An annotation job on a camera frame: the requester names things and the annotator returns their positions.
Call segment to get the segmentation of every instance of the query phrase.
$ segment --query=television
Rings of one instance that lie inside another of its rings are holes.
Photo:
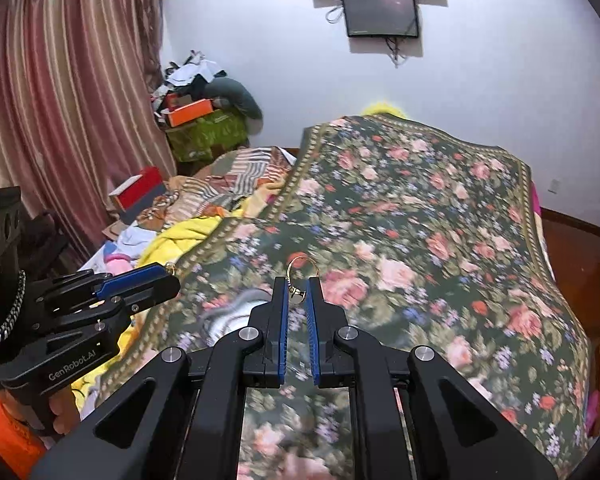
[[[342,0],[347,36],[418,37],[415,0]]]

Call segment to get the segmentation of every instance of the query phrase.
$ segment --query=dark green floral fabric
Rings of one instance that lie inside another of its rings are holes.
[[[150,312],[101,397],[160,349],[245,325],[304,253],[351,324],[387,346],[433,346],[565,476],[587,450],[588,341],[539,251],[529,190],[505,150],[422,124],[316,126],[264,219],[225,220],[178,261],[180,296]],[[286,383],[248,393],[240,480],[351,478],[348,393],[317,390],[309,362],[304,309],[290,305]]]

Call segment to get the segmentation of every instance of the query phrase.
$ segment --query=wall outlet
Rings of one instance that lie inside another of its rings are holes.
[[[560,191],[560,184],[561,184],[561,181],[554,178],[551,181],[551,185],[549,186],[549,193],[553,193],[554,195],[557,195],[558,191]]]

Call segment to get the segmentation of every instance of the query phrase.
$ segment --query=orange sleeve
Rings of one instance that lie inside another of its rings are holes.
[[[29,477],[45,451],[40,439],[9,415],[0,402],[0,456],[21,480]]]

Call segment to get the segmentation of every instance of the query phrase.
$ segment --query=gray pillow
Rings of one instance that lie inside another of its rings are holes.
[[[234,79],[228,77],[216,77],[205,86],[205,98],[214,99],[221,97],[229,102],[239,112],[250,119],[261,119],[262,110],[247,89]]]

